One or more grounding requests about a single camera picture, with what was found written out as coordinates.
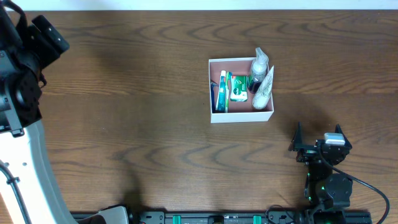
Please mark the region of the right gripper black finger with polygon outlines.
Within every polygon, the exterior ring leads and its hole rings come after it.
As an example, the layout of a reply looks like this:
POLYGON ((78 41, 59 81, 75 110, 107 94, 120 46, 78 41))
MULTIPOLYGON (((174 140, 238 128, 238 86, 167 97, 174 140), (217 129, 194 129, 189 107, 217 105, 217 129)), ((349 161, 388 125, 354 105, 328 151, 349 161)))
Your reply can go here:
POLYGON ((335 126, 335 133, 336 133, 336 134, 339 134, 339 135, 341 136, 341 138, 344 139, 344 142, 345 142, 344 146, 345 146, 345 147, 348 147, 348 148, 350 148, 350 149, 353 148, 353 147, 352 147, 352 144, 348 141, 348 138, 347 138, 347 137, 345 136, 345 134, 343 133, 343 131, 342 131, 342 129, 341 129, 341 126, 340 126, 339 124, 337 124, 337 125, 335 126))
POLYGON ((290 142, 288 150, 298 152, 301 150, 301 148, 303 148, 302 126, 301 122, 298 122, 297 129, 293 139, 290 142))

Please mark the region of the white lotion tube leaf print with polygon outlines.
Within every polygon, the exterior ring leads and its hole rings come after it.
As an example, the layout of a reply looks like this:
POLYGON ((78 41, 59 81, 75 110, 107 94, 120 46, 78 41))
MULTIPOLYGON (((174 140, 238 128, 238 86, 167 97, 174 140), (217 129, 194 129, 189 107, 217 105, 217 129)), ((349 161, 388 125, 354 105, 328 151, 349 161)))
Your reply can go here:
POLYGON ((252 105, 254 109, 263 110, 267 106, 271 98, 273 78, 274 66, 271 67, 269 73, 266 75, 256 94, 254 95, 254 98, 252 100, 252 105))

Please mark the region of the green soap bar package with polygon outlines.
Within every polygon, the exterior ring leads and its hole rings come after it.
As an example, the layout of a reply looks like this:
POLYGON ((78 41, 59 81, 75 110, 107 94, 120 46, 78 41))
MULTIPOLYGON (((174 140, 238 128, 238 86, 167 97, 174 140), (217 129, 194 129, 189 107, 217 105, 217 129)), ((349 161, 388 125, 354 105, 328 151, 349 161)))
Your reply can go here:
POLYGON ((233 75, 231 77, 231 101, 243 102, 248 100, 247 76, 233 75))

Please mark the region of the teal toothpaste tube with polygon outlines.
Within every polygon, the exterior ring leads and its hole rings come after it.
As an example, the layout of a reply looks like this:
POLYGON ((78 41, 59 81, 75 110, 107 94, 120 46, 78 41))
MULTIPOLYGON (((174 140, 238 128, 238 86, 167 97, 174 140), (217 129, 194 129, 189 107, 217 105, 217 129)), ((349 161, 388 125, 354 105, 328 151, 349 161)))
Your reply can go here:
POLYGON ((220 83, 218 88, 218 99, 216 110, 224 113, 226 109, 226 71, 222 70, 220 74, 220 83))

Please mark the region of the clear foam soap pump bottle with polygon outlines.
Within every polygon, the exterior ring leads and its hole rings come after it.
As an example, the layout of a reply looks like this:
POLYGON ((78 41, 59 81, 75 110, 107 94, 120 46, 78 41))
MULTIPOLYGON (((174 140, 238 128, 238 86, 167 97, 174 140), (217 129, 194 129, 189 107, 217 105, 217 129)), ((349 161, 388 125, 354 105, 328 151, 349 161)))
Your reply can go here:
POLYGON ((267 75, 269 58, 260 47, 256 48, 256 59, 252 61, 247 88, 255 94, 267 75))

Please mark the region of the green white toothbrush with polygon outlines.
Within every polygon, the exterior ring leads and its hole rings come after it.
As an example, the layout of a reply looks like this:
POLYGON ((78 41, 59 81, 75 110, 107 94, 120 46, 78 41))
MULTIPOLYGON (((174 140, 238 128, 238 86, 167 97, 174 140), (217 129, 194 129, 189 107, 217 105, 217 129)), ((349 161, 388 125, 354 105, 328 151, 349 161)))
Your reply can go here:
POLYGON ((225 109, 224 112, 227 113, 229 109, 229 96, 230 96, 230 90, 229 90, 229 83, 231 79, 231 72, 226 72, 226 84, 225 84, 225 89, 226 89, 226 98, 225 98, 225 109))

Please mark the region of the blue razor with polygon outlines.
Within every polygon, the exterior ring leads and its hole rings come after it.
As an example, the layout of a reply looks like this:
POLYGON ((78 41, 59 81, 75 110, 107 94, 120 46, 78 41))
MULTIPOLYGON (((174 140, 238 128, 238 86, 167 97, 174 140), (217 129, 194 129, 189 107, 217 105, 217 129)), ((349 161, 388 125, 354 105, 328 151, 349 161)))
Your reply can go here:
POLYGON ((214 92, 214 87, 218 86, 217 83, 214 81, 210 81, 210 100, 211 100, 211 110, 214 113, 216 111, 216 106, 215 106, 215 92, 214 92))

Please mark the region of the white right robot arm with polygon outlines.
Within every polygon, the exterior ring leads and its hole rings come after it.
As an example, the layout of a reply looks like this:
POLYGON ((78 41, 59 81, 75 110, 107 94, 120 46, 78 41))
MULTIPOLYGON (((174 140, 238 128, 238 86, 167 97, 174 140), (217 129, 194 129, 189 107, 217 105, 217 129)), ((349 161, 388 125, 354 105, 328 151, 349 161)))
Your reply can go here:
POLYGON ((351 143, 338 124, 334 132, 325 133, 323 139, 317 139, 314 145, 304 143, 302 125, 297 125, 289 151, 296 152, 296 161, 308 167, 304 196, 310 206, 295 212, 293 223, 371 223, 369 212, 345 210, 351 205, 354 182, 373 190, 384 199, 386 208, 378 222, 385 221, 391 209, 388 197, 373 185, 336 168, 351 149, 351 143))

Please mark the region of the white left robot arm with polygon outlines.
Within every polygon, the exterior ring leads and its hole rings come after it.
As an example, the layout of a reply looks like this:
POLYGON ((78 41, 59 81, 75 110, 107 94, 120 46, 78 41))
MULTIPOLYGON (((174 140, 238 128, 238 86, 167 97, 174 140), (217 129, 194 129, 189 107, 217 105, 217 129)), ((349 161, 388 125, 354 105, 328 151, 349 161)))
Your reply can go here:
POLYGON ((13 223, 129 223, 123 205, 74 217, 55 180, 39 99, 43 69, 69 47, 43 15, 1 1, 1 197, 13 223))

